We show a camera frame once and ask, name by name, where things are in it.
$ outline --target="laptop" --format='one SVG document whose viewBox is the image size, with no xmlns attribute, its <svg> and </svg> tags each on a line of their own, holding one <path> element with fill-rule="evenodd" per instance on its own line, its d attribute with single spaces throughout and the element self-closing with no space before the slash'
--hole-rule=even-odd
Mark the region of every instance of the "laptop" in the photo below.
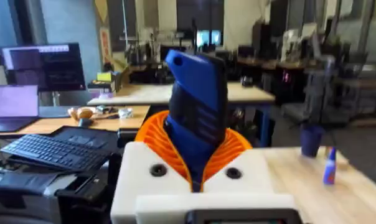
<svg viewBox="0 0 376 224">
<path fill-rule="evenodd" d="M 0 132 L 18 131 L 38 119 L 37 85 L 0 85 Z"/>
</svg>

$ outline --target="white plastic base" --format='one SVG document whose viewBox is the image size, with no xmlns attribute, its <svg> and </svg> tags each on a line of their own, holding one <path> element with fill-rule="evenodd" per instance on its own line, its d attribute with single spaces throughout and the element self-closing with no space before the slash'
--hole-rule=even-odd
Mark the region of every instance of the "white plastic base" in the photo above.
<svg viewBox="0 0 376 224">
<path fill-rule="evenodd" d="M 191 193 L 190 185 L 142 142 L 125 147 L 111 209 L 114 224 L 184 223 L 193 209 L 294 208 L 289 195 L 273 193 L 265 159 L 257 150 L 247 150 L 204 184 L 203 193 Z M 167 174 L 153 177 L 150 168 L 164 164 Z M 229 167 L 243 175 L 227 177 Z"/>
</svg>

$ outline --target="blue spray bottle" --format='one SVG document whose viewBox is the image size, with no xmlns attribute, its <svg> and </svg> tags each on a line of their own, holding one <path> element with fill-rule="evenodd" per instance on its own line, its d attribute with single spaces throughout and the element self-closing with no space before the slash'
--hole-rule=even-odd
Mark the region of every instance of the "blue spray bottle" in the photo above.
<svg viewBox="0 0 376 224">
<path fill-rule="evenodd" d="M 324 184 L 335 184 L 335 174 L 336 174 L 336 148 L 333 147 L 331 153 L 329 154 L 324 173 Z"/>
</svg>

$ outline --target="blue table leg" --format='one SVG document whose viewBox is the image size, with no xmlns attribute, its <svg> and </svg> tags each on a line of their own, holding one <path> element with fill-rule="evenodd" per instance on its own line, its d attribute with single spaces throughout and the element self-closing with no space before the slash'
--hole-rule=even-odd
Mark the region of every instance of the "blue table leg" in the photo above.
<svg viewBox="0 0 376 224">
<path fill-rule="evenodd" d="M 261 122 L 260 146 L 268 147 L 268 126 L 270 125 L 270 107 L 263 107 L 263 121 Z"/>
</svg>

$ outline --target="blue cup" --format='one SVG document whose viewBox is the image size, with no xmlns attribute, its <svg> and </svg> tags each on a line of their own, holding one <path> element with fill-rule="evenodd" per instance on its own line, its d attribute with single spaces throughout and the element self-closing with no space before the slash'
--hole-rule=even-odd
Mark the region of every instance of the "blue cup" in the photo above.
<svg viewBox="0 0 376 224">
<path fill-rule="evenodd" d="M 316 157 L 324 132 L 325 130 L 317 125 L 302 125 L 300 133 L 301 154 L 307 157 Z"/>
</svg>

